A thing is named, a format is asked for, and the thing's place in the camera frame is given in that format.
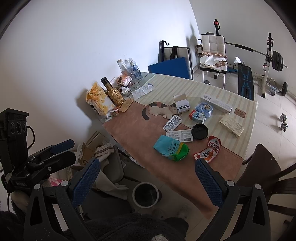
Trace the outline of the long white box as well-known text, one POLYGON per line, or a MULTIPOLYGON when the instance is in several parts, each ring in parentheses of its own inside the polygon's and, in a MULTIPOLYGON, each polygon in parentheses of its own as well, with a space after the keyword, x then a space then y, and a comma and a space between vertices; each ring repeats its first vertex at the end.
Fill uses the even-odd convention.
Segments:
POLYGON ((226 114, 230 114, 233 109, 233 107, 230 106, 229 104, 226 104, 225 102, 218 100, 212 96, 206 95, 206 94, 202 95, 200 97, 200 99, 202 102, 206 102, 206 103, 210 104, 211 106, 213 106, 214 108, 216 108, 226 114))

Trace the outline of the clear plastic water bottles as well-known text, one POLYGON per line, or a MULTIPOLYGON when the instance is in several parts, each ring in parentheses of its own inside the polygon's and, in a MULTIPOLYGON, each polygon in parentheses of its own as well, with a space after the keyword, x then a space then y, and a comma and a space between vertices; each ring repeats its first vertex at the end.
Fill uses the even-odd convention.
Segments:
POLYGON ((122 75, 130 76, 133 80, 142 80, 142 73, 134 64, 131 65, 129 61, 123 61, 122 59, 119 59, 117 64, 122 75))

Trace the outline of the striped beige tablecloth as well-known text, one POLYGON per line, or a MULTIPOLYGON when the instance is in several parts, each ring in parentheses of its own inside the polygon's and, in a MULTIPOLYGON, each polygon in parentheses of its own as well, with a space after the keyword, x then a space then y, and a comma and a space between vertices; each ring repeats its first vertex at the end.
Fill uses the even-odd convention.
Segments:
POLYGON ((205 125, 209 135, 218 137, 222 146, 244 158, 251 139, 258 102, 246 99, 228 90, 224 90, 202 82, 161 74, 148 74, 147 84, 154 86, 154 90, 137 99, 138 103, 148 105, 152 102, 162 102, 166 105, 174 103, 174 97, 185 94, 190 104, 190 110, 202 101, 217 99, 232 107, 230 116, 244 129, 239 137, 227 130, 220 120, 226 114, 214 108, 205 125))

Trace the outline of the brown label patch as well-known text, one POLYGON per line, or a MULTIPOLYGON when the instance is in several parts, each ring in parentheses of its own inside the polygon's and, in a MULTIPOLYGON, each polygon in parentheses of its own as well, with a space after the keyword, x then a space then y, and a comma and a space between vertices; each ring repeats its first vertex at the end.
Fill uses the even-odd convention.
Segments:
POLYGON ((242 111, 241 109, 238 109, 238 108, 236 108, 236 109, 234 110, 234 113, 235 113, 236 115, 242 117, 242 118, 245 118, 245 116, 246 116, 246 112, 244 112, 244 111, 242 111))

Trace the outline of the red snack wrapper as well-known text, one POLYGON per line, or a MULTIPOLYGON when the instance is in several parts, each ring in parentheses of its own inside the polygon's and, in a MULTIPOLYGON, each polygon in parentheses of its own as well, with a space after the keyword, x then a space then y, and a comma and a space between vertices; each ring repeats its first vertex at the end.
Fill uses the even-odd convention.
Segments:
POLYGON ((216 158, 221 148, 221 140, 217 137, 210 136, 208 138, 207 148, 194 154, 195 160, 204 159, 207 163, 210 163, 216 158))

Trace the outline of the dumbbell on floor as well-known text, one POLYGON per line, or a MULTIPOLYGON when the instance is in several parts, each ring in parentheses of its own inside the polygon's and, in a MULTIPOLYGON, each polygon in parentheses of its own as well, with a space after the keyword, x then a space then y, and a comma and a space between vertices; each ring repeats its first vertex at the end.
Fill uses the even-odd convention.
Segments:
POLYGON ((288 124, 287 124, 287 116, 284 113, 281 114, 280 121, 281 121, 280 128, 282 131, 285 132, 288 129, 288 124))

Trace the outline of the red blue milk carton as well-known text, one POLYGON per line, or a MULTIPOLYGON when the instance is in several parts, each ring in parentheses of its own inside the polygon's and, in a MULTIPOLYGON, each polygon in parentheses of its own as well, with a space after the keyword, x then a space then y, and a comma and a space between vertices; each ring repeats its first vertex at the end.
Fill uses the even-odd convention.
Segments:
POLYGON ((193 120, 196 123, 203 124, 206 121, 206 116, 203 113, 200 113, 196 110, 191 111, 189 114, 189 119, 193 120))

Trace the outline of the green white medicine box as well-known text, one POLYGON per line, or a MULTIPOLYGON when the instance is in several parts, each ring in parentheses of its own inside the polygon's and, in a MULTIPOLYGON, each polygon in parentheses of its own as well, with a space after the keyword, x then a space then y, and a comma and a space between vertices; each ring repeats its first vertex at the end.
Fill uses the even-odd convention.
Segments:
POLYGON ((175 102, 178 114, 182 114, 190 110, 190 103, 185 93, 180 95, 175 95, 174 102, 175 102))

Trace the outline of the white padded chair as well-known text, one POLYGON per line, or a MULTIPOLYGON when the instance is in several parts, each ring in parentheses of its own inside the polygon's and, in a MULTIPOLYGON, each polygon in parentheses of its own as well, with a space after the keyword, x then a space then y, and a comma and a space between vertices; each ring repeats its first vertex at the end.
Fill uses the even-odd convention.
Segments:
POLYGON ((203 83, 210 84, 205 79, 205 72, 214 73, 215 75, 223 75, 223 89, 225 88, 225 80, 227 74, 226 42, 224 36, 202 34, 202 56, 200 58, 200 70, 202 72, 203 83))

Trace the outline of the silver pill blister pack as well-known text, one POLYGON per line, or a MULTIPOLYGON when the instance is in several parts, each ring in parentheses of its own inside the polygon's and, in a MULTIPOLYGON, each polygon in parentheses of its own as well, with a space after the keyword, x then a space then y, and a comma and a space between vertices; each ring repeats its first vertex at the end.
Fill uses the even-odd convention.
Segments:
POLYGON ((171 119, 163 126, 166 132, 174 131, 180 124, 182 119, 178 115, 173 115, 171 119))

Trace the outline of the blue cartoon tissue pack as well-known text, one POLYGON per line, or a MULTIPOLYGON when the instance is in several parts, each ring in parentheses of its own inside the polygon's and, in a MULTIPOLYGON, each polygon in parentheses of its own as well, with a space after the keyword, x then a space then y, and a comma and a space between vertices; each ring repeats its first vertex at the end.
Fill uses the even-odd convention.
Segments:
POLYGON ((195 110, 204 114, 207 118, 210 118, 213 112, 213 106, 206 102, 200 102, 196 107, 195 110))

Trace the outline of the brown cardboard box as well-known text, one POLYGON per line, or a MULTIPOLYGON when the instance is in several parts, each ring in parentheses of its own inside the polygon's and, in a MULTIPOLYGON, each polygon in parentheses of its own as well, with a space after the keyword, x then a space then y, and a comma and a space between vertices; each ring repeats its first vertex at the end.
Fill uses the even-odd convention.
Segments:
POLYGON ((79 155, 78 155, 78 163, 81 166, 86 166, 88 164, 88 161, 94 156, 94 150, 90 149, 86 146, 85 143, 82 144, 79 155))

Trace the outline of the white round trash bin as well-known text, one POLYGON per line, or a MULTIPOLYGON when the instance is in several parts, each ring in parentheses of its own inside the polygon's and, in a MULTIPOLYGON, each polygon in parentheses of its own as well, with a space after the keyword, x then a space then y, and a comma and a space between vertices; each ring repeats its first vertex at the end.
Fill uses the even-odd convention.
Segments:
POLYGON ((132 191, 133 202, 140 208, 151 208, 162 199, 162 192, 152 183, 142 182, 132 191))

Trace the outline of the dark wooden chair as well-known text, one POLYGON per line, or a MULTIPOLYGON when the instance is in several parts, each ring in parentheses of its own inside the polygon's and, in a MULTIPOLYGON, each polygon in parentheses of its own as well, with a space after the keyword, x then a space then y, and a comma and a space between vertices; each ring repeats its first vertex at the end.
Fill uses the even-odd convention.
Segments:
POLYGON ((246 169, 237 181, 239 186, 252 187, 259 184, 267 202, 276 194, 295 195, 295 177, 280 180, 295 170, 295 164, 281 170, 276 159, 262 144, 258 144, 254 153, 242 164, 246 165, 246 169))

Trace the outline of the teal green rice bag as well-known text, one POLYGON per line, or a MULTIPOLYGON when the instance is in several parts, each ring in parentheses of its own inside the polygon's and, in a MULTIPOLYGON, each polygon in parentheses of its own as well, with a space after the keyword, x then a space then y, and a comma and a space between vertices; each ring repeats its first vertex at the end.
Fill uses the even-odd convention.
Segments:
POLYGON ((184 159, 190 151, 189 147, 185 143, 164 135, 159 137, 153 148, 162 156, 174 162, 179 162, 184 159))

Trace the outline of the grey chair with cloth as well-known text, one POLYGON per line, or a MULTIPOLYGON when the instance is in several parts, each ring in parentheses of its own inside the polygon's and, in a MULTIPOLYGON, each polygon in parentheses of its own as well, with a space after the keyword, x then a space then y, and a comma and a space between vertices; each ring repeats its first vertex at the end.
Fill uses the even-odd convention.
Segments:
POLYGON ((94 157, 100 161, 100 172, 95 180, 94 187, 108 194, 124 192, 127 187, 119 185, 123 179, 140 183, 135 178, 125 174, 124 168, 127 162, 141 165, 130 155, 121 151, 117 146, 105 144, 94 151, 94 157))

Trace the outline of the white printed flat box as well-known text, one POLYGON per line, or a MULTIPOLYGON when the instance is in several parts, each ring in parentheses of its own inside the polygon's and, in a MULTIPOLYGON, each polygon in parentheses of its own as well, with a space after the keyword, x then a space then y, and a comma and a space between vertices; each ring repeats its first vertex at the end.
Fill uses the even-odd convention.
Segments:
POLYGON ((192 142, 194 140, 191 129, 166 132, 166 136, 184 143, 192 142))

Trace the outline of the gold grenade-shaped bottle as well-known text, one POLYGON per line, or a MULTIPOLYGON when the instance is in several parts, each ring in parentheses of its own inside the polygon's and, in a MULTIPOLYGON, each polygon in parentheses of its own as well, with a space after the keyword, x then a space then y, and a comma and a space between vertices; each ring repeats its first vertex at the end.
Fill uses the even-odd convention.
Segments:
POLYGON ((107 94, 111 98, 113 103, 115 105, 122 105, 124 103, 124 98, 121 95, 121 93, 111 85, 111 83, 108 81, 108 79, 106 77, 103 77, 101 79, 101 82, 106 87, 107 94))

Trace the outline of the cream medicine box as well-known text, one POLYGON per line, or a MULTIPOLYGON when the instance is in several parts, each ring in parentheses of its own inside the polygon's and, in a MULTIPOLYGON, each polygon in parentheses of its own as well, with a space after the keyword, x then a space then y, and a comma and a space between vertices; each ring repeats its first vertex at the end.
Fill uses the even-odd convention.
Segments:
POLYGON ((229 114, 226 114, 220 120, 222 126, 224 126, 230 133, 232 133, 236 138, 239 138, 244 131, 244 126, 237 122, 229 114))

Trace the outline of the black round lid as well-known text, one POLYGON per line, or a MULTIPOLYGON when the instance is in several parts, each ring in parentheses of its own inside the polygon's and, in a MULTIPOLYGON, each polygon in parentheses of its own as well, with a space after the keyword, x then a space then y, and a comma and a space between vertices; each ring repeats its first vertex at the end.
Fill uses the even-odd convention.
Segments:
POLYGON ((208 136, 208 128, 204 124, 198 123, 192 127, 191 134, 194 140, 203 140, 208 136))

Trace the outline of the yellow chip bag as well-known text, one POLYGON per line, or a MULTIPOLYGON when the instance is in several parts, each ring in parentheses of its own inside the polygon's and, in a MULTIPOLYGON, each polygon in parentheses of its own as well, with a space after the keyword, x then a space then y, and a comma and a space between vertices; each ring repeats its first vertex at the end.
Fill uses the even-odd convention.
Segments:
POLYGON ((103 117, 107 117, 109 112, 115 108, 109 96, 97 82, 94 82, 86 92, 86 102, 103 117))

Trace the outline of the clear plastic bag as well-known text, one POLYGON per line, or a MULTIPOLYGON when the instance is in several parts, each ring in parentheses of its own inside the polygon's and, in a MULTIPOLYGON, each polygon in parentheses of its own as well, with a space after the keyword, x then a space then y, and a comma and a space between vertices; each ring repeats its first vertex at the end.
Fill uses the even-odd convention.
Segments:
POLYGON ((137 90, 132 92, 132 97, 134 100, 141 98, 142 96, 152 92, 154 90, 154 86, 150 83, 143 85, 137 90))

